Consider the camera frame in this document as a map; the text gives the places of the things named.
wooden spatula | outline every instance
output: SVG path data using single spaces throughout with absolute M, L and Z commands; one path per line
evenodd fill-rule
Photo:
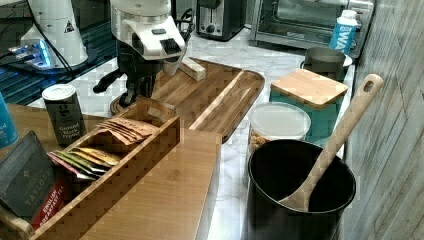
M 382 86 L 380 76 L 370 74 L 365 77 L 308 177 L 294 193 L 278 201 L 280 204 L 299 211 L 308 211 L 312 191 Z

black tin can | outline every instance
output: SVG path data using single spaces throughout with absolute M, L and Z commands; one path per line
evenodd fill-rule
M 76 89 L 68 84 L 46 88 L 42 97 L 59 145 L 69 145 L 86 133 Z

toaster oven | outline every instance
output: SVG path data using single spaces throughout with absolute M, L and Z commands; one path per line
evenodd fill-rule
M 357 12 L 358 27 L 349 56 L 358 58 L 371 24 L 375 0 L 256 0 L 250 45 L 270 42 L 308 49 L 329 46 L 337 18 Z

blue light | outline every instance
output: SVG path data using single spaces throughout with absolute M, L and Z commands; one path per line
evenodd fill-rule
M 46 45 L 43 41 L 40 41 L 41 52 L 43 53 L 44 60 L 46 61 L 47 66 L 50 66 L 49 55 L 47 54 Z

water bottle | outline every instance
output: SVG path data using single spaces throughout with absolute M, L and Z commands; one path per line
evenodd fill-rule
M 0 149 L 6 148 L 17 141 L 18 132 L 0 93 Z
M 349 54 L 350 46 L 355 37 L 356 12 L 353 10 L 343 10 L 342 15 L 337 18 L 336 26 L 333 30 L 333 36 L 330 40 L 330 48 Z

